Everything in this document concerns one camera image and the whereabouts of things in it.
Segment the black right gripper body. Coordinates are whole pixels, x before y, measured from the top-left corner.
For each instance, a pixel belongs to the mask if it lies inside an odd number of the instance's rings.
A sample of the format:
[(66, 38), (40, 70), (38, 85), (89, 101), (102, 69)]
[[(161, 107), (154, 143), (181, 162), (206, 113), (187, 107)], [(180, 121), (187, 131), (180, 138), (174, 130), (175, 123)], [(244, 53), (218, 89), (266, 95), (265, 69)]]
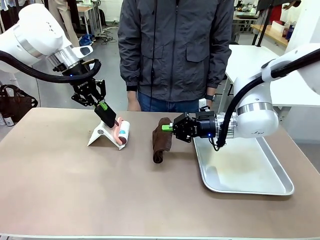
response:
[(203, 139), (216, 137), (216, 114), (214, 111), (199, 111), (195, 114), (192, 137)]

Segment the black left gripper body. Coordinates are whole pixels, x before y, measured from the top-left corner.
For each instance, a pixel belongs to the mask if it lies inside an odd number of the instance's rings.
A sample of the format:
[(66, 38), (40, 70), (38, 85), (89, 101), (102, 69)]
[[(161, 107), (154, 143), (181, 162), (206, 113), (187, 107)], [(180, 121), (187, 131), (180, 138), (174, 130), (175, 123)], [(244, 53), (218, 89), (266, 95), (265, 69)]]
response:
[(94, 78), (88, 78), (84, 81), (78, 81), (71, 83), (74, 92), (81, 96), (96, 96), (99, 94), (97, 90), (96, 80)]

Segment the person's left hand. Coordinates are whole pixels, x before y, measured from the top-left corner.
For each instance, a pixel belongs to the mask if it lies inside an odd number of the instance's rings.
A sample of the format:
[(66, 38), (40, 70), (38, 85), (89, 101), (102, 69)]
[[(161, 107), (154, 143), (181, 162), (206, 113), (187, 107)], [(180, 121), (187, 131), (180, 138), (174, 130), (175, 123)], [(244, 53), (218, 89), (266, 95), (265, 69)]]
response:
[(213, 87), (207, 87), (206, 88), (206, 95), (205, 95), (206, 105), (210, 109), (212, 109), (212, 105), (213, 105), (213, 102), (214, 102), (216, 91), (217, 91), (217, 89), (213, 88)]

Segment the person's right hand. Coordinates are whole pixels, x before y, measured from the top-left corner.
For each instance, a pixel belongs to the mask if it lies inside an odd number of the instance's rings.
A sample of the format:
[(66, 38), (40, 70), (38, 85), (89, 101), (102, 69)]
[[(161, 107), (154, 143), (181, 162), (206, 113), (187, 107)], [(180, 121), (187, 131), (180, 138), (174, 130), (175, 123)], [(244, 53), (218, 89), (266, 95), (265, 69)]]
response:
[(128, 111), (134, 111), (134, 112), (140, 112), (141, 106), (138, 101), (138, 95), (136, 91), (127, 91), (127, 110)]

